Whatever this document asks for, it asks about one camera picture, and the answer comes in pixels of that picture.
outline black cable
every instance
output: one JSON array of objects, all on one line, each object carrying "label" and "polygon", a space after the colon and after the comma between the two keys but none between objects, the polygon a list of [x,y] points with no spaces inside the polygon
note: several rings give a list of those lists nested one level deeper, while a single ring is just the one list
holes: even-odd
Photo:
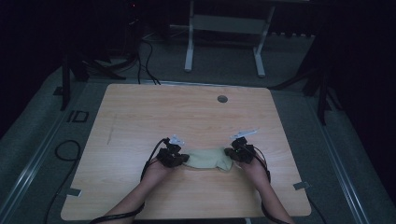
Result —
[{"label": "black cable", "polygon": [[[74,144],[76,144],[77,149],[78,149],[78,154],[77,154],[77,156],[76,156],[74,159],[67,159],[67,158],[62,157],[62,156],[59,154],[59,149],[61,148],[61,146],[63,146],[63,145],[66,144],[66,143],[74,143]],[[73,165],[72,165],[72,167],[70,168],[69,172],[67,173],[67,176],[64,178],[64,181],[63,181],[62,184],[59,186],[58,190],[56,191],[55,195],[53,195],[53,197],[52,197],[52,199],[51,199],[51,201],[50,201],[50,203],[49,203],[49,206],[48,206],[48,208],[47,208],[47,212],[46,212],[46,215],[45,215],[45,218],[44,218],[44,223],[45,223],[45,224],[48,223],[48,218],[49,218],[49,214],[50,214],[50,209],[51,209],[53,203],[55,202],[56,197],[61,193],[61,190],[62,190],[62,187],[64,186],[64,183],[67,181],[67,179],[68,179],[68,178],[70,177],[70,175],[73,173],[73,171],[75,170],[75,168],[76,168],[76,166],[77,166],[77,163],[78,163],[79,160],[81,159],[81,146],[80,146],[79,143],[78,143],[77,141],[75,141],[75,140],[66,140],[66,141],[63,141],[61,144],[59,144],[59,145],[55,148],[55,156],[56,156],[56,158],[58,158],[58,159],[61,160],[61,161],[73,161]]]},{"label": "black cable", "polygon": [[154,76],[152,76],[150,73],[149,73],[149,70],[147,69],[147,67],[145,67],[143,64],[142,64],[142,60],[141,60],[141,58],[140,58],[140,54],[139,53],[137,53],[137,60],[139,61],[139,69],[138,69],[138,71],[137,71],[137,82],[140,84],[140,72],[141,72],[141,70],[142,70],[142,67],[143,68],[146,68],[146,72],[148,73],[148,76],[151,78],[151,80],[154,82],[154,84],[155,85],[157,85],[157,83],[156,83],[156,77],[154,77]]},{"label": "black cable", "polygon": [[321,214],[321,212],[320,212],[320,210],[318,209],[318,207],[314,204],[314,202],[309,198],[309,196],[308,196],[308,194],[306,194],[306,197],[308,198],[308,201],[312,204],[312,206],[315,208],[315,210],[317,210],[317,212],[318,212],[318,214],[320,215],[320,218],[322,219],[322,221],[323,221],[323,223],[324,224],[327,224],[327,222],[326,222],[326,219],[325,219],[325,217]]},{"label": "black cable", "polygon": [[[155,146],[155,148],[152,150],[151,155],[149,156],[148,160],[146,161],[145,167],[143,168],[142,171],[142,175],[140,177],[140,181],[142,181],[143,176],[145,175],[145,172],[147,171],[147,169],[149,168],[149,166],[157,161],[153,161],[151,162],[152,157],[154,156],[155,151],[157,150],[158,146],[164,142],[166,139],[162,139],[160,142],[158,142],[157,146]],[[140,207],[138,207],[136,210],[129,212],[129,213],[123,213],[123,214],[117,214],[117,215],[110,215],[110,216],[103,216],[103,217],[98,217],[94,220],[92,220],[90,222],[90,224],[96,224],[96,223],[101,223],[104,221],[110,221],[110,220],[116,220],[116,219],[123,219],[123,218],[127,218],[127,217],[132,217],[132,216],[136,216],[137,214],[139,214],[143,208],[145,207],[145,203],[142,203],[142,205],[140,205]]]},{"label": "black cable", "polygon": [[153,80],[153,82],[154,82],[155,85],[157,85],[157,83],[158,83],[158,85],[161,85],[160,80],[158,80],[158,78],[156,78],[155,76],[153,76],[153,75],[150,73],[150,71],[149,71],[149,58],[151,57],[151,54],[152,54],[152,45],[151,45],[148,41],[143,40],[143,39],[142,39],[142,42],[145,43],[145,44],[147,44],[147,45],[149,45],[149,49],[150,49],[149,54],[148,54],[148,59],[146,60],[146,71],[147,71],[148,75],[151,77],[151,79]]},{"label": "black cable", "polygon": [[[266,164],[264,164],[264,162],[262,162],[262,160],[260,160],[260,158],[258,156],[256,156],[255,154],[251,153],[246,147],[241,146],[247,153],[249,153],[251,156],[253,156],[254,158],[256,158],[256,160],[262,165],[262,168],[264,168],[265,173],[267,174],[268,177],[268,181],[271,183],[271,173],[268,170],[268,167]],[[262,159],[265,161],[265,163],[267,163],[267,160],[265,159],[264,155],[262,154]]]}]

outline table leg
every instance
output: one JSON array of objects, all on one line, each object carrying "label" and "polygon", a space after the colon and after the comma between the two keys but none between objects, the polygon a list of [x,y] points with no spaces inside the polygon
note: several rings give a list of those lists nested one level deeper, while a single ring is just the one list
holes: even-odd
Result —
[{"label": "table leg", "polygon": [[184,71],[190,72],[192,69],[192,56],[194,53],[194,43],[192,40],[194,27],[193,27],[193,17],[194,17],[194,1],[190,1],[190,25],[189,25],[189,45],[187,46],[186,63],[184,65]]},{"label": "table leg", "polygon": [[259,77],[265,77],[264,67],[262,65],[262,46],[264,45],[265,37],[267,37],[268,28],[270,26],[271,19],[273,18],[274,11],[275,11],[275,7],[271,7],[268,13],[267,20],[264,26],[262,27],[262,37],[260,38],[260,43],[257,47],[253,48],[254,60],[256,61],[257,75]]}]

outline wooden table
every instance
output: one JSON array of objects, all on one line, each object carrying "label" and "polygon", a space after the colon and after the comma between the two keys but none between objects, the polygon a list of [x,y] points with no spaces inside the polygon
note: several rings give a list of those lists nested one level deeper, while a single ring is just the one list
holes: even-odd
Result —
[{"label": "wooden table", "polygon": [[[227,103],[218,96],[225,95]],[[177,134],[183,149],[229,147],[231,135],[258,129],[246,137],[265,155],[272,186],[291,216],[311,212],[288,140],[267,89],[213,86],[109,85],[98,111],[71,188],[65,220],[103,215],[139,182],[155,145]],[[243,171],[178,167],[147,198],[136,218],[261,217],[260,197]]]}]

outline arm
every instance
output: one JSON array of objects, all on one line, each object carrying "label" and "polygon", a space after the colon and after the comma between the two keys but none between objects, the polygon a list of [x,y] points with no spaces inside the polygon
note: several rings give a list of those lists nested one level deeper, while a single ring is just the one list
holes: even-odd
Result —
[{"label": "arm", "polygon": [[[159,185],[174,169],[164,167],[162,163],[154,159],[148,167],[142,181],[123,198],[115,207],[106,213],[106,216],[129,213],[142,205],[149,194]],[[134,217],[112,220],[108,224],[132,223]]]},{"label": "arm", "polygon": [[294,221],[277,198],[265,170],[259,161],[257,159],[253,159],[250,164],[239,162],[238,165],[245,171],[247,178],[253,183],[254,187],[259,192],[260,197],[262,198],[262,204],[267,212],[272,217],[293,224]]}]

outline beige cloth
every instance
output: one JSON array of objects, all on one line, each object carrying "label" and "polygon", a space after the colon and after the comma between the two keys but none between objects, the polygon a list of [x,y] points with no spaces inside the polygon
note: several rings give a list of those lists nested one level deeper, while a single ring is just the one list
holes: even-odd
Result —
[{"label": "beige cloth", "polygon": [[183,164],[197,169],[219,168],[221,171],[229,171],[233,165],[233,160],[225,155],[224,148],[183,149],[183,154],[190,155],[189,160]]}]

